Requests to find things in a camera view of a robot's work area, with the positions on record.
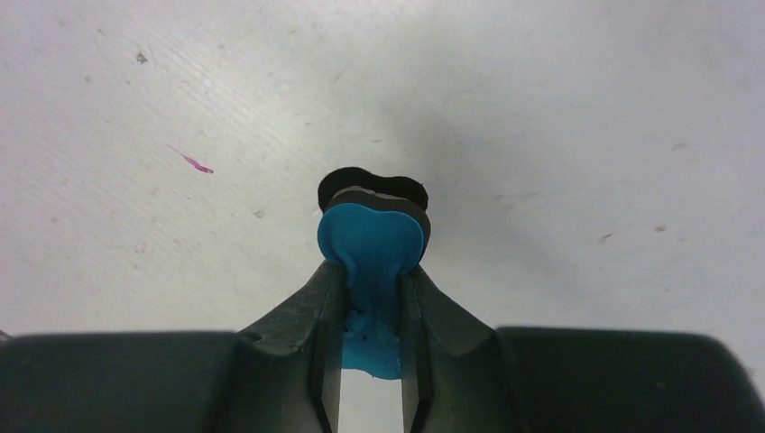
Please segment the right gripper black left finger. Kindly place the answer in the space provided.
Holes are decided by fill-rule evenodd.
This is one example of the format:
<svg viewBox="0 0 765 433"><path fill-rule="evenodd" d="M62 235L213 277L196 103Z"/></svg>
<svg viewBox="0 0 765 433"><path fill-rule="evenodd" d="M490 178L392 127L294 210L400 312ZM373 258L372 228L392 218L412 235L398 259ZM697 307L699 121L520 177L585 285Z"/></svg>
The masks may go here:
<svg viewBox="0 0 765 433"><path fill-rule="evenodd" d="M306 284L239 332L218 432L335 432L345 273L322 263Z"/></svg>

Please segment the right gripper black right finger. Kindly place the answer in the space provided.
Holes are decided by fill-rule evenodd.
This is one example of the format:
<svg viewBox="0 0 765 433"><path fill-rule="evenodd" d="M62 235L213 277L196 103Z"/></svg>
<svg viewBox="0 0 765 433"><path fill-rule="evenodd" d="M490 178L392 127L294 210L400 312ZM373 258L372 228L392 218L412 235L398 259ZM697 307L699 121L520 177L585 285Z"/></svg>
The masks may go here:
<svg viewBox="0 0 765 433"><path fill-rule="evenodd" d="M496 332L421 267L401 278L400 295L405 431L518 431Z"/></svg>

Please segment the blue black whiteboard eraser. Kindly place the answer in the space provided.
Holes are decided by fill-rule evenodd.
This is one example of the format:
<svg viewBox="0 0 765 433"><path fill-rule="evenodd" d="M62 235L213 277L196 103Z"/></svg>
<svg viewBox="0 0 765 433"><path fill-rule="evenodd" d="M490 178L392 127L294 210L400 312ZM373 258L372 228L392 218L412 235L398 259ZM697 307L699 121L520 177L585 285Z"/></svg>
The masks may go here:
<svg viewBox="0 0 765 433"><path fill-rule="evenodd" d="M318 248L346 281L342 366L401 378L399 284L427 249L429 194L405 176L360 167L331 171L318 185Z"/></svg>

